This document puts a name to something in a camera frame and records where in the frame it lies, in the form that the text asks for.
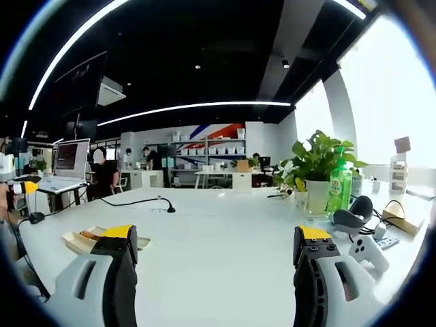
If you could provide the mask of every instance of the laptop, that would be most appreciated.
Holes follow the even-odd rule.
[[[59,194],[87,185],[85,171],[90,139],[65,141],[57,144],[53,176],[43,178],[40,191]]]

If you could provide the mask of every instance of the window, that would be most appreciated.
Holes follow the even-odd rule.
[[[296,104],[295,119],[300,142],[310,138],[317,129],[334,137],[332,115],[321,80]]]
[[[339,61],[352,105],[359,159],[389,164],[394,139],[409,136],[409,166],[436,168],[429,149],[436,95],[424,61],[402,26],[380,16]]]

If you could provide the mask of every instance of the ceiling light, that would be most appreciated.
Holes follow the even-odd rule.
[[[285,59],[285,57],[281,58],[281,64],[283,65],[283,68],[288,69],[289,68],[289,63],[287,62],[287,60]]]
[[[63,141],[63,138],[58,139],[56,142],[53,142],[53,144],[58,144],[61,141]]]
[[[129,116],[120,117],[117,119],[112,119],[111,121],[105,121],[103,123],[97,124],[97,126],[103,126],[110,123],[115,123],[116,121],[123,121],[124,119],[134,118],[138,116],[143,116],[145,114],[155,114],[158,112],[186,109],[186,108],[198,108],[198,107],[211,107],[211,106],[283,106],[290,107],[291,104],[286,102],[269,102],[269,101],[229,101],[229,102],[209,102],[205,104],[186,104],[184,106],[175,106],[162,109],[149,110],[144,112],[139,112],[137,114],[130,114]]]
[[[25,121],[25,124],[22,126],[21,138],[24,138],[25,136],[26,126],[27,126],[27,121]]]
[[[365,15],[363,12],[361,12],[357,7],[352,5],[348,0],[333,0],[334,2],[338,3],[339,5],[343,6],[345,9],[348,9],[353,14],[355,14],[360,19],[365,19],[367,15]]]
[[[96,22],[98,22],[100,19],[102,19],[104,16],[109,14],[112,10],[117,9],[120,5],[123,5],[124,3],[128,2],[129,0],[114,0],[111,3],[109,3],[106,7],[103,7],[101,10],[99,10],[97,13],[94,14],[90,19],[88,19],[63,45],[63,47],[60,49],[60,51],[56,54],[56,57],[52,60],[51,64],[48,66],[46,72],[42,76],[42,79],[40,80],[40,83],[38,84],[35,94],[33,94],[32,101],[29,105],[29,110],[32,110],[35,102],[38,98],[38,96],[41,93],[42,88],[47,82],[48,77],[53,73],[53,70],[61,61],[65,53],[73,46],[74,43],[86,32],[88,31]]]

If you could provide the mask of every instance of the yellow object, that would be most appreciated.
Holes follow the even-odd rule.
[[[132,226],[133,225],[124,225],[124,226],[108,228],[101,236],[127,238],[127,235],[129,234],[129,230]]]
[[[295,183],[297,185],[297,189],[298,189],[299,192],[305,192],[306,191],[305,184],[303,183],[303,181],[301,180],[300,177],[295,178]]]
[[[36,184],[34,182],[30,182],[30,181],[25,182],[25,193],[26,194],[36,192],[36,190],[39,188],[40,187],[38,186],[38,184]]]
[[[332,238],[329,233],[319,228],[310,228],[303,225],[298,226],[302,230],[302,235],[305,239],[311,240],[312,238]]]

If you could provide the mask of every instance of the white game controller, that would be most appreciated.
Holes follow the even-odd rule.
[[[372,236],[366,235],[355,239],[348,254],[357,262],[361,262],[363,259],[369,261],[380,272],[384,273],[389,268],[389,261]]]

